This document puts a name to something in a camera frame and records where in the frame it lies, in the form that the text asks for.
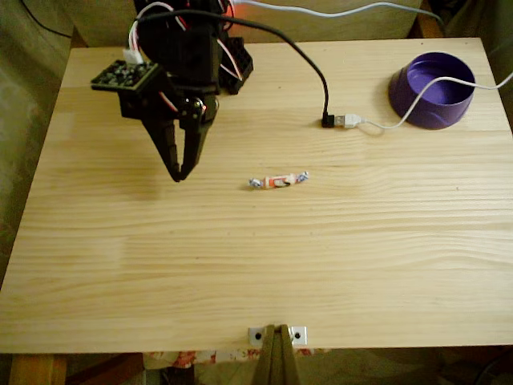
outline white cable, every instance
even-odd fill
[[[346,10],[344,12],[337,12],[334,14],[328,14],[325,12],[317,12],[316,10],[310,10],[308,8],[303,8],[300,6],[277,6],[274,4],[267,4],[265,2],[255,2],[253,0],[233,0],[236,4],[248,4],[250,6],[261,6],[262,8],[267,8],[270,10],[286,10],[291,12],[301,12],[304,14],[311,14],[313,16],[319,16],[321,18],[339,18],[341,16],[349,16],[350,14],[356,14],[358,12],[362,12],[363,10],[370,10],[371,8],[375,8],[377,6],[389,6],[392,8],[397,8],[399,10],[407,10],[408,12],[415,12],[417,14],[427,14],[432,18],[436,18],[438,22],[443,25],[443,20],[437,14],[429,12],[427,10],[420,10],[419,8],[413,8],[412,6],[402,6],[400,4],[394,4],[392,2],[375,2],[373,4],[368,4],[366,6],[360,6],[353,10]]]
[[[239,67],[237,66],[236,61],[233,58],[232,54],[230,53],[228,48],[223,44],[223,42],[220,41],[220,39],[217,39],[217,43],[221,46],[221,48],[223,48],[223,51],[230,58],[230,60],[233,64],[233,68],[235,69],[236,75],[231,71],[227,71],[227,68],[225,66],[223,66],[222,64],[221,64],[221,68],[223,68],[225,71],[227,71],[231,76],[238,78],[240,81],[242,81],[242,74],[240,73]]]
[[[160,97],[162,100],[171,108],[174,112],[178,112],[178,108],[176,108],[175,104],[171,100],[168,99],[166,94],[164,94],[162,91],[159,92]]]
[[[139,50],[139,47],[137,46],[137,39],[138,39],[138,37],[137,37],[137,25],[138,25],[137,19],[142,18],[143,14],[147,10],[149,10],[150,8],[153,8],[154,6],[163,6],[165,9],[167,9],[167,10],[169,10],[171,12],[175,10],[172,6],[170,6],[169,4],[166,4],[165,2],[152,2],[151,4],[148,4],[147,6],[145,6],[137,14],[136,20],[131,25],[130,32],[128,33],[128,46],[130,47],[130,49],[132,51],[138,51]],[[180,20],[179,17],[175,17],[175,20],[178,23],[178,25],[182,28],[182,30],[185,30],[185,25],[182,23],[182,20]]]
[[[427,91],[427,89],[429,87],[431,87],[433,84],[435,84],[437,82],[441,82],[443,80],[448,80],[450,82],[455,82],[455,83],[463,84],[465,86],[481,88],[483,90],[497,90],[497,89],[501,88],[504,84],[509,82],[511,80],[511,78],[513,78],[513,72],[510,73],[509,76],[505,78],[505,80],[503,80],[501,83],[497,84],[496,86],[482,86],[480,84],[466,82],[465,80],[451,78],[450,76],[442,76],[440,78],[433,79],[428,84],[426,84],[426,86],[422,89],[422,91],[420,91],[420,93],[417,95],[417,97],[415,98],[414,102],[411,104],[410,108],[408,108],[408,111],[406,111],[406,114],[404,114],[402,119],[399,120],[399,123],[394,124],[393,126],[383,126],[381,124],[377,124],[377,123],[373,122],[372,120],[367,120],[365,118],[361,118],[361,122],[359,122],[359,123],[372,124],[373,126],[380,127],[382,129],[385,129],[385,130],[386,129],[391,129],[391,128],[399,127],[401,124],[403,124],[406,121],[406,119],[408,119],[408,116],[410,116],[411,112],[414,110],[414,108],[417,105],[418,101],[422,98],[422,96]]]
[[[231,76],[233,76],[235,79],[239,79],[239,77],[237,76],[237,74],[231,70],[229,70],[224,64],[221,64],[220,67],[225,70],[226,72],[228,72]]]

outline candy wrapper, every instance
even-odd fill
[[[263,180],[250,179],[249,186],[253,188],[282,188],[304,182],[305,180],[308,180],[308,178],[309,174],[306,171],[301,174],[267,176]]]

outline wood grain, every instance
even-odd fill
[[[303,43],[330,110],[391,124],[390,76],[448,51],[494,82],[478,39]],[[305,325],[311,347],[513,343],[513,151],[499,94],[453,127],[325,130],[312,70],[281,44],[221,96],[175,184],[140,122],[88,82],[115,48],[76,49],[0,292],[2,352],[244,347]],[[309,171],[288,189],[250,177]]]

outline robotic arm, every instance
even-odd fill
[[[231,6],[228,0],[134,3],[139,17],[170,10],[224,14]],[[244,40],[230,38],[224,24],[194,17],[135,23],[130,34],[135,41],[125,56],[132,63],[118,60],[91,81],[95,90],[118,93],[122,116],[142,121],[175,182],[184,180],[200,160],[220,89],[237,94],[253,69]],[[152,63],[140,60],[139,46]],[[175,120],[185,130],[181,165]]]

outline plastic bowl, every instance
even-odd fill
[[[475,83],[471,69],[460,59],[444,52],[428,52],[396,72],[389,85],[392,108],[403,117],[420,91],[433,79],[452,76]],[[449,127],[467,111],[474,88],[443,80],[427,89],[407,122],[429,129]]]

